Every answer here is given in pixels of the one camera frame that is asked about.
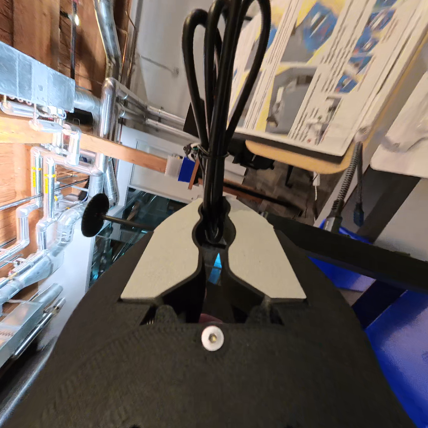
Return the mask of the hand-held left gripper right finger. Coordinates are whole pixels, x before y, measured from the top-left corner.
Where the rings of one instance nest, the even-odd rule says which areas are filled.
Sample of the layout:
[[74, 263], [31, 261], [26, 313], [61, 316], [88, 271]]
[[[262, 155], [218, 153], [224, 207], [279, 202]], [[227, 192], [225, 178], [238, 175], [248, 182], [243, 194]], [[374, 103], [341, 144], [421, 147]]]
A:
[[307, 295], [274, 227], [232, 197], [223, 197], [223, 208], [222, 286], [232, 308], [248, 316], [255, 307], [304, 302]]

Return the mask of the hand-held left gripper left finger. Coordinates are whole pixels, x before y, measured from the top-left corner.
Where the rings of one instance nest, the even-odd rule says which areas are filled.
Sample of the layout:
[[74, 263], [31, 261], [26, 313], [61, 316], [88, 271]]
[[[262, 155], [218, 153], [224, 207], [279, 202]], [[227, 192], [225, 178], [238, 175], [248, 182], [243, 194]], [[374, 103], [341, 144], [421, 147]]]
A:
[[196, 229], [202, 199], [166, 218], [151, 235], [121, 300], [171, 306], [186, 322], [198, 322], [206, 293], [206, 270]]

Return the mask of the blue plastic bin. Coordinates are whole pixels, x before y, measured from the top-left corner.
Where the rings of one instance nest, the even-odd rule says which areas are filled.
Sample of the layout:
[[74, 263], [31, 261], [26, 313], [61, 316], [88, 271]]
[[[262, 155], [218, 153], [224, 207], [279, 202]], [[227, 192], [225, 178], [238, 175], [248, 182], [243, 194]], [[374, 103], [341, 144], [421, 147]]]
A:
[[388, 276], [311, 260], [340, 289], [360, 292], [353, 310], [393, 392], [417, 427], [428, 426], [428, 297]]

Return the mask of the black pole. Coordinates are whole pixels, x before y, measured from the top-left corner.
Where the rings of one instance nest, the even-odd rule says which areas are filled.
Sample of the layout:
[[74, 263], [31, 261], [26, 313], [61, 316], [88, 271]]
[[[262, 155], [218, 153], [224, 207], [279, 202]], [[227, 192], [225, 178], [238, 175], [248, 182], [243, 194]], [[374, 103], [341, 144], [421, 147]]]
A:
[[99, 193], [91, 198], [86, 205], [81, 220], [81, 232], [84, 237], [91, 238], [96, 236], [103, 229], [105, 221], [140, 231], [154, 231], [153, 227], [146, 224], [109, 216], [107, 215], [109, 209], [110, 201], [104, 193]]

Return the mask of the blue storage bin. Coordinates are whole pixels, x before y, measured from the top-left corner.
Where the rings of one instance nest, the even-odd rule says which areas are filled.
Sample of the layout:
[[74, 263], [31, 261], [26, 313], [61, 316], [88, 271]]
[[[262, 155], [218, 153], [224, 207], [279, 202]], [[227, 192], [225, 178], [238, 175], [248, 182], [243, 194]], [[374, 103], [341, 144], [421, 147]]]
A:
[[178, 176], [179, 182], [190, 183], [195, 168], [195, 161], [184, 157], [182, 159], [181, 168]]

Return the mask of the silver pipe cluster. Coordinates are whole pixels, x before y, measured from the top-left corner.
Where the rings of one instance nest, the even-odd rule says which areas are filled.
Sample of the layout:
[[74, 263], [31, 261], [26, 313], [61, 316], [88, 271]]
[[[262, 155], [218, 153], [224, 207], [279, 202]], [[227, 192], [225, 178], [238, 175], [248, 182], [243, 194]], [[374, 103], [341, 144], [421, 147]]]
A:
[[[65, 156], [55, 150], [32, 148], [35, 186], [34, 203], [21, 206], [16, 210], [18, 240], [13, 246], [1, 251], [1, 261], [16, 254], [29, 245], [28, 216], [43, 207], [43, 218], [36, 224], [37, 252], [29, 255], [21, 264], [1, 278], [0, 304], [3, 306], [22, 289], [51, 276], [62, 264], [65, 248], [72, 242], [75, 224], [83, 218], [83, 209], [95, 200], [95, 196], [107, 191], [107, 208], [115, 206], [118, 201], [117, 182], [113, 163], [109, 160], [104, 167], [99, 162], [94, 164], [79, 162], [81, 150], [81, 130], [76, 126], [60, 125], [54, 121], [39, 120], [33, 114], [29, 122], [36, 131], [66, 135], [69, 137]], [[73, 172], [89, 176], [88, 196], [84, 201], [75, 201], [67, 209], [56, 212], [56, 166], [67, 167]]]

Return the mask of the printed instruction sheet pad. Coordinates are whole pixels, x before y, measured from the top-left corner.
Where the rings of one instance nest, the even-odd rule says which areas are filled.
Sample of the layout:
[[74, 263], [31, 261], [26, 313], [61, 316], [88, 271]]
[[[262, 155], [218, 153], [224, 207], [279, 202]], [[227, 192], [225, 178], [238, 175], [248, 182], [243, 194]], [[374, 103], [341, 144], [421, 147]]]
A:
[[342, 157], [427, 26], [427, 1], [271, 1], [268, 46], [235, 130]]

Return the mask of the wooden post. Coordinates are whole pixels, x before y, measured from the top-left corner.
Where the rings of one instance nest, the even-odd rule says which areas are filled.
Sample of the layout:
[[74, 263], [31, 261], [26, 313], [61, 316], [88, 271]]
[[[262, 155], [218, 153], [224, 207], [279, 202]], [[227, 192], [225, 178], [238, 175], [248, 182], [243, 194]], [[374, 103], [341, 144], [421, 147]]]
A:
[[[43, 144], [51, 142], [50, 134], [35, 131], [29, 125], [27, 118], [18, 116], [0, 115], [0, 142], [1, 143], [22, 143], [22, 144]], [[123, 160], [125, 162], [165, 173], [167, 160], [153, 154], [140, 151], [135, 148], [120, 145], [109, 140], [83, 133], [80, 146], [94, 153], [101, 153], [111, 158]]]

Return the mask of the silver rectangular duct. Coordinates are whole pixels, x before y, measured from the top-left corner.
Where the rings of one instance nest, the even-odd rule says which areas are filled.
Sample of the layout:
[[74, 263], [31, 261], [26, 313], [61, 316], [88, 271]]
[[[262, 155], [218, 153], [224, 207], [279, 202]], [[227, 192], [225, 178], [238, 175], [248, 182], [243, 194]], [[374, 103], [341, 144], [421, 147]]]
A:
[[74, 111], [75, 81], [0, 43], [0, 93], [67, 112]]

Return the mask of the silver ventilation duct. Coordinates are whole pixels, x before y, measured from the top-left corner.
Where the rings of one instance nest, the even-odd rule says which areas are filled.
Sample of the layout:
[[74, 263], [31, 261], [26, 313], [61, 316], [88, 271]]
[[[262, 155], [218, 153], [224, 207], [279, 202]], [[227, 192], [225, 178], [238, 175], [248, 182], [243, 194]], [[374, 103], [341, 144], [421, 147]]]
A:
[[94, 10], [106, 57], [105, 78], [121, 79], [122, 58], [112, 0], [94, 0]]

